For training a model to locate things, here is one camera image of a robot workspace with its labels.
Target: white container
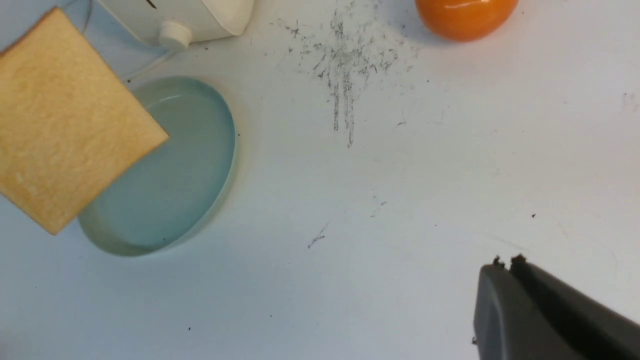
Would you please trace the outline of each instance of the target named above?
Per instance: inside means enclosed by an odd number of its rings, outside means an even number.
[[[138,40],[172,51],[242,34],[253,8],[253,0],[98,1]]]

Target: white bread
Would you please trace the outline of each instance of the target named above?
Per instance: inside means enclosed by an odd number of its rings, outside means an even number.
[[[0,192],[51,234],[167,138],[59,8],[0,53]]]

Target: orange fruit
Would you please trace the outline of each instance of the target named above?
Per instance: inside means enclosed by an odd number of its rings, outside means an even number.
[[[466,42],[499,28],[518,0],[415,0],[415,4],[420,18],[433,33]]]

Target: tabletop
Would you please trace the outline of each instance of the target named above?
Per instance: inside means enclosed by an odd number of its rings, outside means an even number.
[[[452,44],[412,0],[257,1],[241,37],[128,83],[226,98],[220,212],[119,258],[0,199],[0,357],[477,359],[478,271],[520,253],[640,322],[638,13],[520,0]]]

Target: gray plastic object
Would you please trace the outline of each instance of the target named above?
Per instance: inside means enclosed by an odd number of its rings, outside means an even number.
[[[475,342],[481,360],[640,359],[640,327],[524,257],[482,267]]]

